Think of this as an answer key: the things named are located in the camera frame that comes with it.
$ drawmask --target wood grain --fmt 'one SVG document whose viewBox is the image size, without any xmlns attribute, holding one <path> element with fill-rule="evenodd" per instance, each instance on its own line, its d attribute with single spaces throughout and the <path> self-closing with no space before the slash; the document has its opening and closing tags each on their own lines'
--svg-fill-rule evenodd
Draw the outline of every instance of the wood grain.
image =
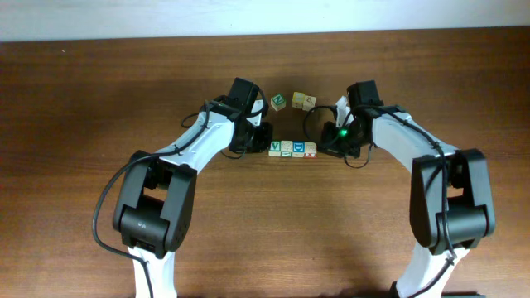
<svg viewBox="0 0 530 298">
<path fill-rule="evenodd" d="M 406 107 L 445 142 L 479 148 L 498 227 L 446 290 L 525 296 L 529 53 L 523 27 L 2 43 L 0 297 L 133 296 L 132 263 L 92 239 L 99 192 L 137 149 L 155 151 L 180 136 L 180 120 L 228 93 L 236 76 L 269 96 L 301 91 L 318 104 L 376 79 L 386 104 Z M 276 138 L 303 139 L 301 110 L 269 114 Z M 203 297 L 385 291 L 412 254 L 409 177 L 382 150 L 357 171 L 328 156 L 216 156 L 200 174 L 190 232 L 176 254 L 177 290 Z M 110 224 L 117 193 L 99 224 L 113 245 L 120 245 Z"/>
</svg>

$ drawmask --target wooden block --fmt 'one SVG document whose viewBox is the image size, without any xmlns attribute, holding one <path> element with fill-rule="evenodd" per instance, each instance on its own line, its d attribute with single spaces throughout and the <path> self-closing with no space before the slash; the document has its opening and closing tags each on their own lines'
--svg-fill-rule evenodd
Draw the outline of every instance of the wooden block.
<svg viewBox="0 0 530 298">
<path fill-rule="evenodd" d="M 271 106 L 275 111 L 279 111 L 282 108 L 285 108 L 287 101 L 283 98 L 281 94 L 276 94 L 271 98 Z"/>
<path fill-rule="evenodd" d="M 292 141 L 282 141 L 282 144 L 280 146 L 281 148 L 281 156 L 292 156 Z"/>
<path fill-rule="evenodd" d="M 304 157 L 304 147 L 306 144 L 304 142 L 293 142 L 292 143 L 292 157 Z"/>
<path fill-rule="evenodd" d="M 304 158 L 316 158 L 316 144 L 314 142 L 306 142 L 304 147 Z"/>
<path fill-rule="evenodd" d="M 301 109 L 303 109 L 304 111 L 309 111 L 310 109 L 315 107 L 315 104 L 316 104 L 316 97 L 306 95 L 304 97 L 304 104 Z"/>
<path fill-rule="evenodd" d="M 269 156 L 280 156 L 282 152 L 280 151 L 281 143 L 280 141 L 272 141 L 271 146 L 268 148 Z"/>
<path fill-rule="evenodd" d="M 295 92 L 292 95 L 292 107 L 293 108 L 303 108 L 304 107 L 304 99 L 306 99 L 306 95 L 300 92 Z"/>
</svg>

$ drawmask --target wire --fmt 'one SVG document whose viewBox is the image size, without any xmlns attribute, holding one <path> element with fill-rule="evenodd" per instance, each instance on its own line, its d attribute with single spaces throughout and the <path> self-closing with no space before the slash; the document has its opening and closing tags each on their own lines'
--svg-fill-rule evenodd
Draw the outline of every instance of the wire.
<svg viewBox="0 0 530 298">
<path fill-rule="evenodd" d="M 368 148 L 368 157 L 366 158 L 366 162 L 361 165 L 361 166 L 352 166 L 348 163 L 348 155 L 347 154 L 344 154 L 344 163 L 349 166 L 350 168 L 353 168 L 353 169 L 361 169 L 361 168 L 364 168 L 366 165 L 368 165 L 368 163 L 370 162 L 370 156 L 372 155 L 372 147 L 373 147 L 373 144 L 370 144 L 370 147 Z"/>
<path fill-rule="evenodd" d="M 415 297 L 418 297 L 419 295 L 429 291 L 441 279 L 441 277 L 444 276 L 444 274 L 446 274 L 447 269 L 449 269 L 449 267 L 451 265 L 454 265 L 453 261 L 450 258 L 447 258 L 446 259 L 446 263 L 440 269 L 440 271 L 436 274 L 436 276 L 434 276 L 434 278 L 431 280 L 431 282 L 429 282 L 429 284 L 426 287 L 424 287 L 423 289 L 421 289 L 421 290 L 417 291 L 416 293 L 412 294 L 408 298 L 415 298 Z"/>
<path fill-rule="evenodd" d="M 202 132 L 208 126 L 208 121 L 210 119 L 210 109 L 208 108 L 208 105 L 206 103 L 205 103 L 203 108 L 204 108 L 204 110 L 206 112 L 205 123 L 201 126 L 200 130 L 186 144 L 184 144 L 182 147 L 177 147 L 176 145 L 174 145 L 175 149 L 172 150 L 172 151 L 161 152 L 161 153 L 152 153 L 152 154 L 150 154 L 148 156 L 140 157 L 140 158 L 138 158 L 138 159 L 136 159 L 134 161 L 130 161 L 129 163 L 127 163 L 125 166 L 123 166 L 121 169 L 119 169 L 116 172 L 116 174 L 114 174 L 114 176 L 110 179 L 110 181 L 107 183 L 107 185 L 103 189 L 103 192 L 99 196 L 98 203 L 96 204 L 96 208 L 94 210 L 94 217 L 92 218 L 92 235 L 94 236 L 95 242 L 100 247 L 104 248 L 105 250 L 107 250 L 109 252 L 116 253 L 116 254 L 118 254 L 120 256 L 128 257 L 128 258 L 130 258 L 130 259 L 132 259 L 134 261 L 140 262 L 140 264 L 143 267 L 143 272 L 144 272 L 145 277 L 146 277 L 147 287 L 149 288 L 149 295 L 150 295 L 151 298 L 153 298 L 153 290 L 152 290 L 151 279 L 149 278 L 149 271 L 147 270 L 147 262 L 142 260 L 140 257 L 134 256 L 134 255 L 132 255 L 130 253 L 127 253 L 127 252 L 123 252 L 123 251 L 121 251 L 121 250 L 119 250 L 117 248 L 113 248 L 113 247 L 109 246 L 108 244 L 104 243 L 103 241 L 101 241 L 101 239 L 99 238 L 98 229 L 97 229 L 99 211 L 101 210 L 101 206 L 103 205 L 103 202 L 105 201 L 105 198 L 107 197 L 107 193 L 113 187 L 113 185 L 116 182 L 116 180 L 118 180 L 119 177 L 123 173 L 128 171 L 130 168 L 132 168 L 133 166 L 135 166 L 135 165 L 137 165 L 137 164 L 139 164 L 141 162 L 144 162 L 144 161 L 152 161 L 152 160 L 155 160 L 155 159 L 157 159 L 159 157 L 172 156 L 172 155 L 178 154 L 179 152 L 182 152 L 187 147 L 189 147 L 202 134 Z"/>
</svg>

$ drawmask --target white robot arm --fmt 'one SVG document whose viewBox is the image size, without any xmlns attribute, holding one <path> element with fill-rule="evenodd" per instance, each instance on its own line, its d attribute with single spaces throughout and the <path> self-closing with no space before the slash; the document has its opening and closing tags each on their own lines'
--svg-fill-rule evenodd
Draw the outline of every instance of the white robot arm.
<svg viewBox="0 0 530 298">
<path fill-rule="evenodd" d="M 412 173 L 410 221 L 417 243 L 407 270 L 393 284 L 393 297 L 440 297 L 455 265 L 494 231 L 484 156 L 445 144 L 398 106 L 383 107 L 373 81 L 350 86 L 348 98 L 343 96 L 331 109 L 336 121 L 325 125 L 322 141 L 326 145 L 319 150 L 345 159 L 359 157 L 360 146 L 370 143 L 388 151 Z M 464 189 L 446 207 L 449 244 L 441 220 L 441 190 L 448 185 L 433 170 L 441 166 L 441 152 L 450 172 L 446 184 Z"/>
</svg>

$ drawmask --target black cable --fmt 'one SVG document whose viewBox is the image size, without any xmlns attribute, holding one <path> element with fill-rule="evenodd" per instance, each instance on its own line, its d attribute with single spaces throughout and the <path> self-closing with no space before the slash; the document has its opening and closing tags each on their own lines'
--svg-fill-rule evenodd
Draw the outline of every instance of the black cable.
<svg viewBox="0 0 530 298">
<path fill-rule="evenodd" d="M 449 269 L 449 266 L 451 266 L 451 265 L 454 265 L 453 260 L 450 260 L 449 258 L 447 258 L 446 259 L 446 263 L 440 269 L 440 271 L 436 274 L 436 276 L 434 276 L 434 278 L 431 280 L 431 282 L 429 282 L 429 284 L 426 287 L 424 287 L 423 289 L 421 289 L 421 290 L 417 291 L 416 293 L 412 294 L 408 298 L 415 298 L 415 297 L 418 297 L 419 295 L 429 291 L 441 279 L 441 277 L 444 276 L 444 274 L 446 274 L 447 269 Z"/>
<path fill-rule="evenodd" d="M 368 148 L 368 157 L 366 158 L 366 162 L 361 165 L 361 166 L 352 166 L 348 163 L 348 155 L 347 154 L 344 154 L 344 163 L 349 166 L 350 168 L 353 168 L 353 169 L 361 169 L 361 168 L 364 168 L 366 165 L 368 165 L 368 163 L 370 162 L 370 157 L 372 155 L 372 147 L 373 147 L 373 144 L 370 144 L 370 147 Z"/>
<path fill-rule="evenodd" d="M 109 246 L 108 244 L 104 243 L 103 241 L 101 241 L 101 239 L 98 236 L 98 229 L 97 229 L 99 211 L 101 210 L 101 206 L 103 205 L 103 202 L 105 201 L 107 193 L 113 187 L 113 185 L 116 182 L 116 180 L 118 180 L 119 177 L 123 173 L 128 171 L 130 168 L 132 168 L 133 166 L 135 166 L 135 165 L 137 165 L 137 164 L 139 164 L 141 162 L 144 162 L 144 161 L 151 161 L 151 160 L 155 160 L 155 159 L 157 159 L 159 157 L 172 156 L 172 155 L 178 154 L 179 152 L 182 152 L 187 147 L 189 147 L 202 134 L 202 132 L 208 126 L 208 121 L 210 119 L 210 110 L 209 110 L 208 105 L 206 103 L 204 105 L 204 109 L 206 111 L 205 123 L 201 126 L 200 130 L 186 144 L 184 144 L 180 148 L 177 147 L 176 145 L 174 145 L 175 149 L 172 150 L 172 151 L 161 152 L 161 153 L 152 153 L 152 154 L 150 154 L 148 156 L 140 157 L 140 158 L 138 158 L 138 159 L 136 159 L 134 161 L 130 161 L 129 163 L 127 163 L 125 166 L 123 166 L 121 169 L 119 169 L 116 172 L 116 174 L 114 174 L 114 176 L 110 179 L 110 181 L 107 183 L 107 185 L 103 189 L 103 192 L 99 196 L 98 203 L 96 204 L 96 208 L 94 210 L 94 217 L 92 218 L 92 235 L 94 236 L 95 242 L 100 247 L 104 248 L 105 250 L 107 250 L 109 252 L 113 252 L 113 253 L 116 253 L 116 254 L 118 254 L 120 256 L 128 257 L 128 258 L 130 258 L 130 259 L 132 259 L 134 261 L 140 262 L 140 264 L 142 264 L 142 267 L 143 267 L 143 272 L 144 272 L 145 277 L 146 277 L 147 287 L 149 288 L 149 295 L 150 295 L 151 298 L 153 298 L 153 290 L 152 290 L 151 279 L 149 278 L 149 271 L 147 270 L 147 262 L 143 261 L 140 257 L 134 256 L 134 255 L 132 255 L 132 254 L 130 254 L 128 252 L 123 252 L 123 251 L 121 251 L 121 250 L 119 250 L 117 248 L 113 248 L 113 247 Z"/>
</svg>

